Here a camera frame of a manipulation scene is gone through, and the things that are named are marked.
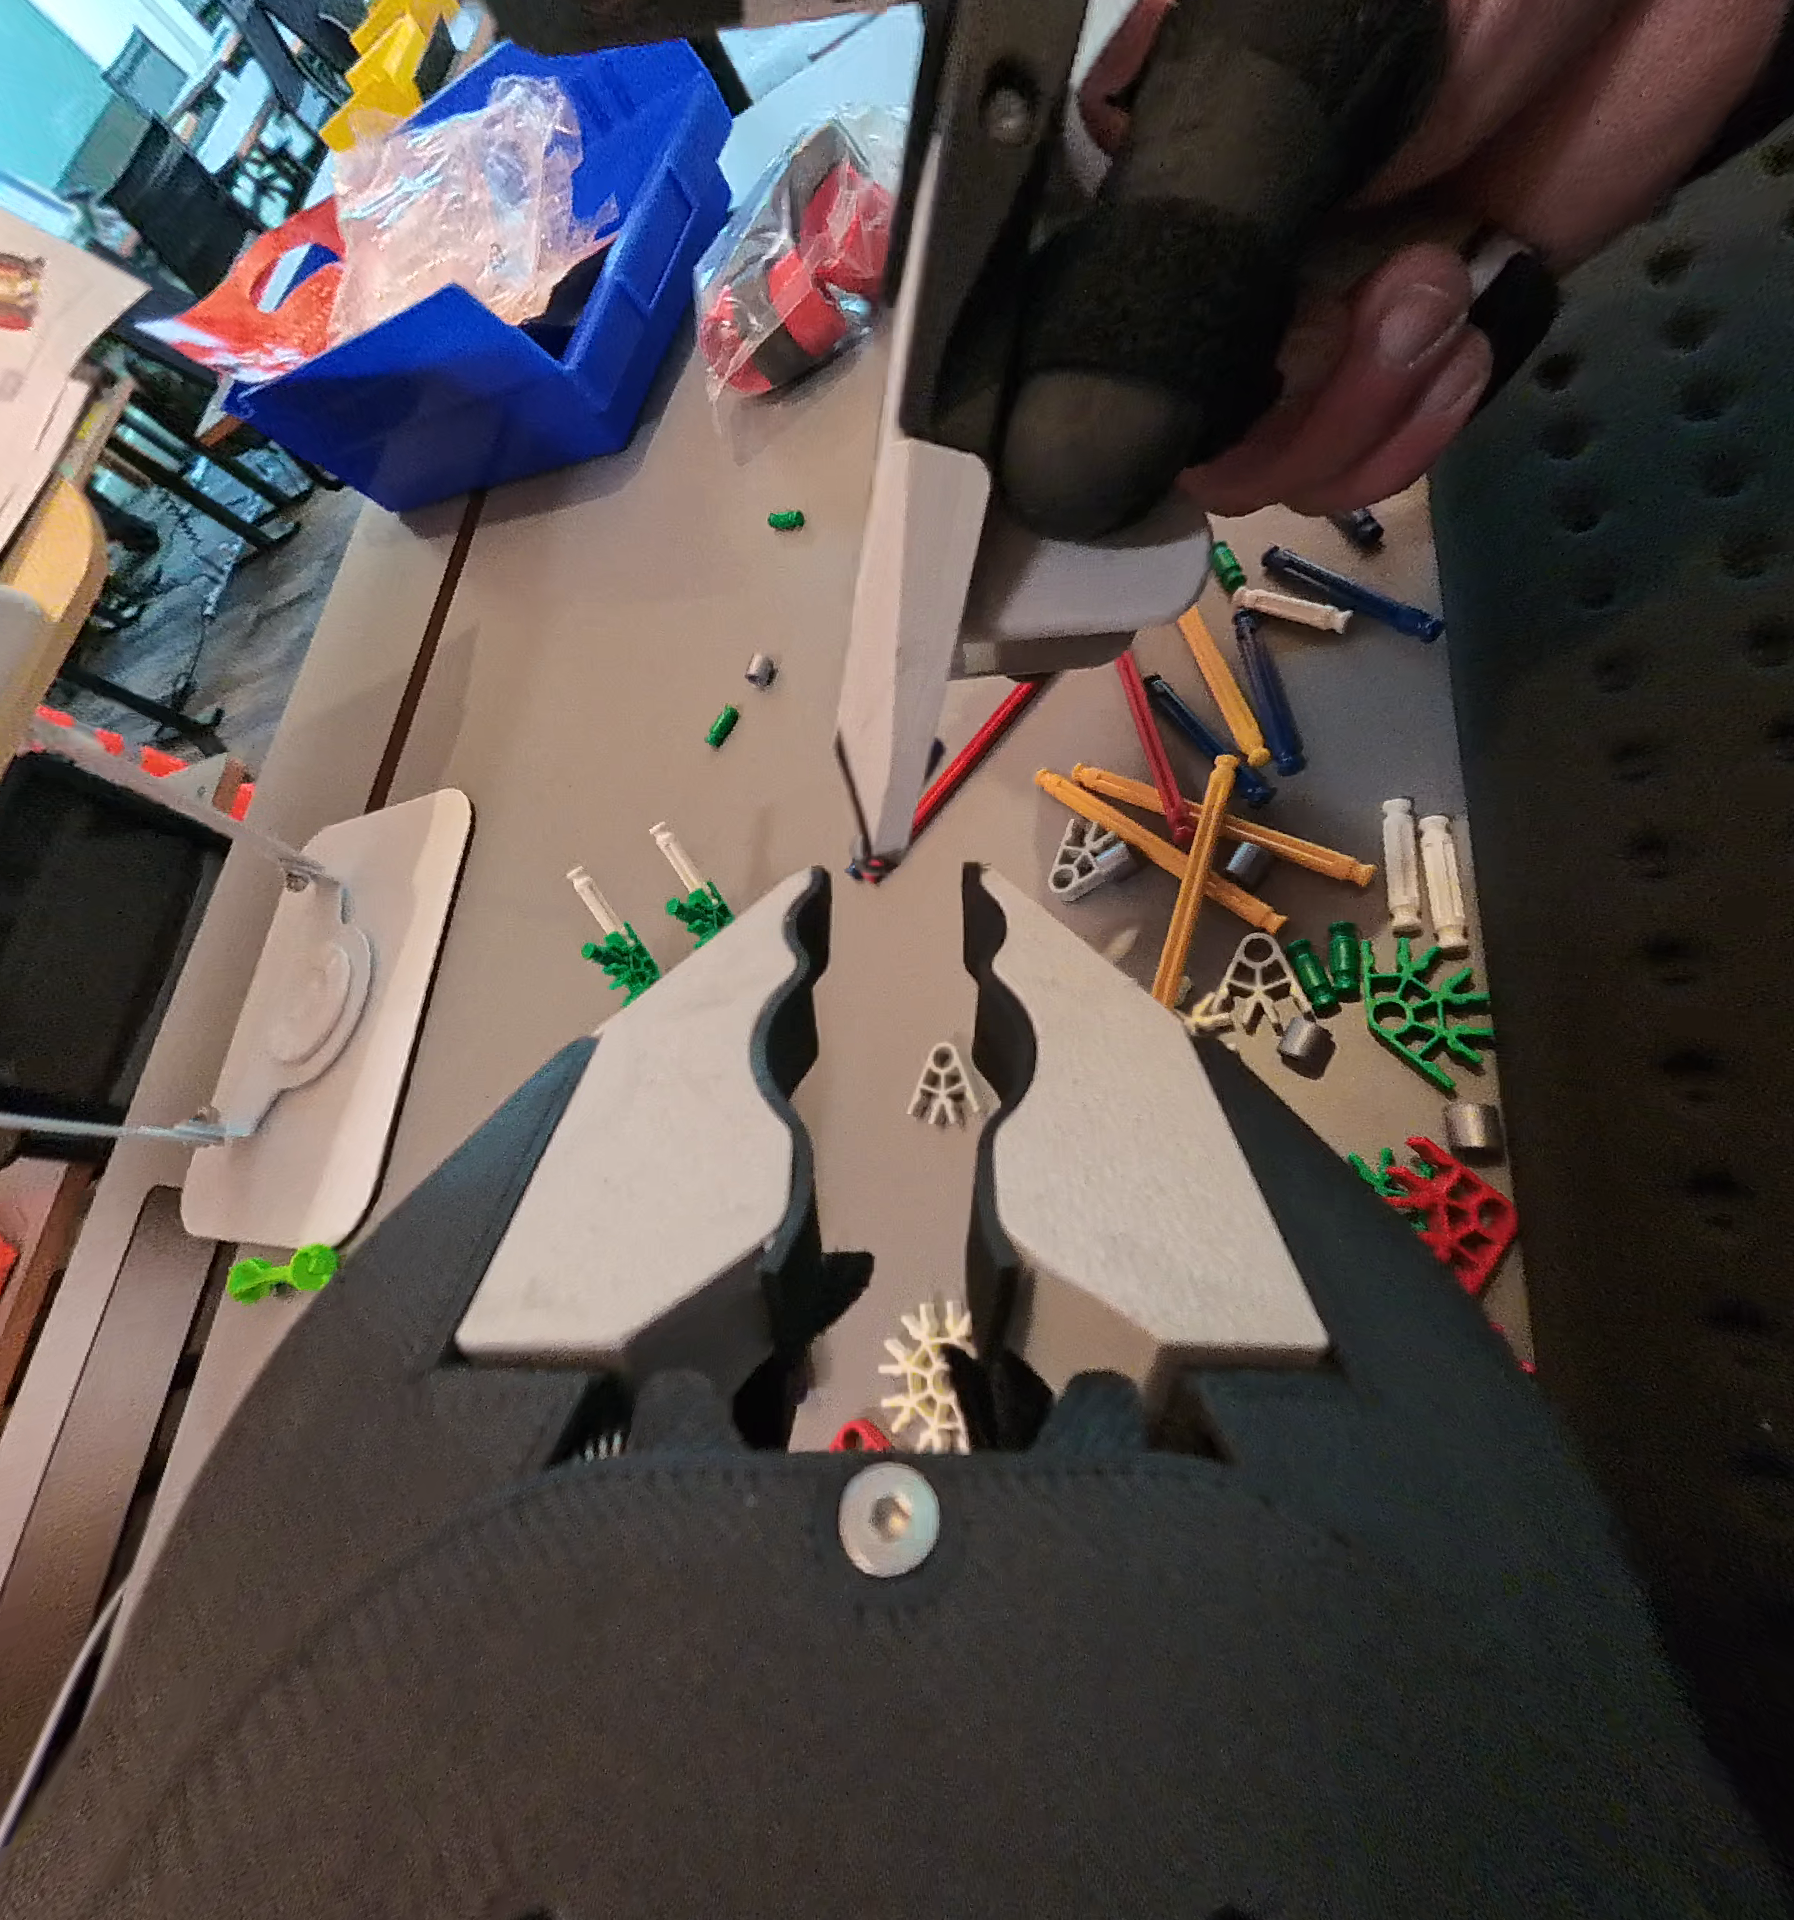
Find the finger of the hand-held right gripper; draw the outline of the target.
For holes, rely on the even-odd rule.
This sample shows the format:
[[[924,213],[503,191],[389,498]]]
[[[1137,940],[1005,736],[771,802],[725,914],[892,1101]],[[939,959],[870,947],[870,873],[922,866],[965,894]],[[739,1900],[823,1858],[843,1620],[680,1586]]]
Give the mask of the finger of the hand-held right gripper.
[[[977,455],[881,436],[836,715],[855,873],[885,877],[914,839],[949,683],[1113,662],[1202,597],[1208,543],[1179,495],[1108,541],[1045,538]]]

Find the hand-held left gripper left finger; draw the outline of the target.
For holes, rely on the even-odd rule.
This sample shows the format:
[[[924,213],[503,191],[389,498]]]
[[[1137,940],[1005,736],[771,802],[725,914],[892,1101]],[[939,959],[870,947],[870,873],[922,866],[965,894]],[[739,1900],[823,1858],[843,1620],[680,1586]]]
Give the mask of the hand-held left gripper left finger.
[[[749,1374],[768,1286],[815,1222],[791,1091],[817,1053],[831,880],[791,870],[611,1016],[454,1346],[478,1362]]]

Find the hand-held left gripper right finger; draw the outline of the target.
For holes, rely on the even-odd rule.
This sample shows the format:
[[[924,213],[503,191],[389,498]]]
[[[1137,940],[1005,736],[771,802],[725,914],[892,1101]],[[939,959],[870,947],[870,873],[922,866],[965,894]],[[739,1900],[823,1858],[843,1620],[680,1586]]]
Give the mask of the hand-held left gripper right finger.
[[[1113,1374],[1160,1408],[1224,1366],[1312,1370],[1325,1332],[1186,1026],[984,864],[959,874],[981,1362],[1052,1393]]]

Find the person's right hand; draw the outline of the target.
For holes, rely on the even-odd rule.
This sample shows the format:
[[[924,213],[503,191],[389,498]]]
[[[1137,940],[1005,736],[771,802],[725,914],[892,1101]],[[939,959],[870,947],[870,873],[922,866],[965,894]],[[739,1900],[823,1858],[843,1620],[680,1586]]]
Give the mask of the person's right hand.
[[[1562,275],[1650,211],[1773,58],[1784,1],[1446,3],[1442,82],[1355,195],[1412,210],[1342,293],[1310,293],[1280,348],[1285,393],[1179,488],[1210,516],[1371,506],[1422,480],[1482,404],[1494,348],[1455,239],[1493,229]]]

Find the red toy rod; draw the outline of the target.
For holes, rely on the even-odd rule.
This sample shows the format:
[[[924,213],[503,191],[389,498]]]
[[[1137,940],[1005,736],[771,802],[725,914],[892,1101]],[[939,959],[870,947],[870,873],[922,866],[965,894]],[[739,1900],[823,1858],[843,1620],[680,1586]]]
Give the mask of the red toy rod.
[[[1138,747],[1150,769],[1150,783],[1158,798],[1158,811],[1173,843],[1186,852],[1195,839],[1196,822],[1182,798],[1167,749],[1164,745],[1158,718],[1150,706],[1150,694],[1130,644],[1115,657],[1115,673],[1124,694],[1124,706],[1130,717]]]
[[[1032,705],[1045,691],[1053,679],[1049,676],[1032,676],[1026,679],[1016,679],[1010,691],[999,700],[995,709],[983,718],[981,727],[958,747],[958,754],[943,757],[942,742],[932,742],[930,754],[924,762],[927,782],[917,798],[917,807],[910,819],[909,843],[912,846],[917,838],[932,825],[932,821],[943,813],[943,808],[963,791],[970,782],[977,769],[1001,745],[1010,732],[1028,715]],[[899,856],[876,853],[870,846],[867,815],[858,799],[854,787],[854,774],[850,772],[843,744],[836,739],[833,744],[836,760],[839,766],[839,777],[843,782],[843,796],[855,821],[855,834],[851,839],[850,856],[843,864],[845,874],[858,882],[881,882],[892,874],[899,862]]]

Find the yellow toy rod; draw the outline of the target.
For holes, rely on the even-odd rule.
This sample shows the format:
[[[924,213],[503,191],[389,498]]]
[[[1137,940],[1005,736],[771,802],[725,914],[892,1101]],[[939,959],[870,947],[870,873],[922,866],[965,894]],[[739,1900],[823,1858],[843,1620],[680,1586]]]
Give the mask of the yellow toy rod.
[[[1192,604],[1175,623],[1240,759],[1255,771],[1267,769],[1270,751],[1259,718],[1202,611]]]
[[[1070,782],[1117,808],[1137,808],[1167,821],[1161,796],[1153,785],[1140,778],[1108,772],[1100,766],[1077,765],[1070,771]],[[1236,843],[1257,846],[1320,877],[1347,880],[1356,887],[1367,887],[1375,877],[1375,866],[1371,862],[1356,860],[1347,852],[1324,848],[1286,831],[1255,825],[1240,813],[1226,815],[1220,834]]]
[[[1220,839],[1220,825],[1239,765],[1236,754],[1215,757],[1203,787],[1203,798],[1196,804],[1195,834],[1189,852],[1182,856],[1173,918],[1152,979],[1152,997],[1167,1010],[1179,1004],[1215,843]]]
[[[1077,782],[1070,782],[1069,777],[1053,771],[1035,771],[1035,785],[1078,821],[1109,834],[1130,852],[1138,853],[1152,866],[1160,868],[1173,878],[1185,880],[1189,874],[1191,860],[1185,852],[1176,849],[1160,834],[1140,826],[1135,819],[1109,807],[1101,796],[1086,791]],[[1271,910],[1267,902],[1257,900],[1248,892],[1218,877],[1213,868],[1202,877],[1202,894],[1210,904],[1220,906],[1224,911],[1236,917],[1240,923],[1255,931],[1276,934],[1286,924],[1285,914]]]

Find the clear bag of red wheels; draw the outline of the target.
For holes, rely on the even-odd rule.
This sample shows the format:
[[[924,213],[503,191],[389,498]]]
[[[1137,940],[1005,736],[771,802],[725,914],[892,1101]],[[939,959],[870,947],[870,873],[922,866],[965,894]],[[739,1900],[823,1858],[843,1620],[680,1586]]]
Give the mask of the clear bag of red wheels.
[[[892,108],[810,118],[735,200],[692,275],[712,407],[780,397],[869,333],[885,296],[903,138]]]

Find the lime green toy spool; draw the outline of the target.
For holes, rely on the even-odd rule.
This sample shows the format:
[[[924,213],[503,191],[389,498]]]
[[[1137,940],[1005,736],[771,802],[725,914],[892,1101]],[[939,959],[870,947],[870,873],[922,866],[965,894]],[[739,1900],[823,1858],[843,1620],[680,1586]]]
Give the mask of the lime green toy spool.
[[[332,1284],[340,1263],[340,1252],[324,1243],[299,1247],[282,1258],[250,1254],[231,1266],[224,1295],[237,1305],[315,1295]]]

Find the blue plastic bin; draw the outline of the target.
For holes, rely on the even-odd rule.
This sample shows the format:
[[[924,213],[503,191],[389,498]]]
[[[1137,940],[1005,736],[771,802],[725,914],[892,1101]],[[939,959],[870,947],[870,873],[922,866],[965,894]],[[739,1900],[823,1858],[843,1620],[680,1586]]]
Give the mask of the blue plastic bin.
[[[229,390],[235,418],[397,513],[621,450],[730,211],[732,113],[687,42],[561,58],[503,42],[411,122],[481,108],[509,76],[559,82],[580,132],[574,211],[620,213],[574,324],[511,326],[444,289]]]

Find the clear bag with orange label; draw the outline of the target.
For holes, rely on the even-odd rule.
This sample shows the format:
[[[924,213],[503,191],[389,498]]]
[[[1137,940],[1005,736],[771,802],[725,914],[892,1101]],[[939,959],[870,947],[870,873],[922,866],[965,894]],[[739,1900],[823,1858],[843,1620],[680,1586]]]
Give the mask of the clear bag with orange label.
[[[253,241],[207,296],[149,333],[207,372],[260,385],[450,286],[507,324],[541,319],[621,226],[616,194],[577,210],[588,154],[563,86],[503,75],[476,108],[339,156],[331,198]]]

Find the yellow plastic bins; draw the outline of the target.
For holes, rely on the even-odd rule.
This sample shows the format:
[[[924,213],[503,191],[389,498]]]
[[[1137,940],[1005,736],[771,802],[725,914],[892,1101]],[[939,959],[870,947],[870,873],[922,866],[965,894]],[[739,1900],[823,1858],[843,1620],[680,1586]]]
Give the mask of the yellow plastic bins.
[[[347,99],[320,127],[321,146],[347,152],[362,135],[383,135],[418,113],[448,80],[474,26],[474,3],[365,3],[362,20],[347,29]]]

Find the white printed paper sheet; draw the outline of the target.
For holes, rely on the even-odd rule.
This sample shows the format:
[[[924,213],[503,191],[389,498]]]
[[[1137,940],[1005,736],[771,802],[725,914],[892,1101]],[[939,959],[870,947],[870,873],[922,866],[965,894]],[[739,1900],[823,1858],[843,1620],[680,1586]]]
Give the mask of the white printed paper sheet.
[[[0,550],[89,401],[79,369],[145,286],[0,208]]]

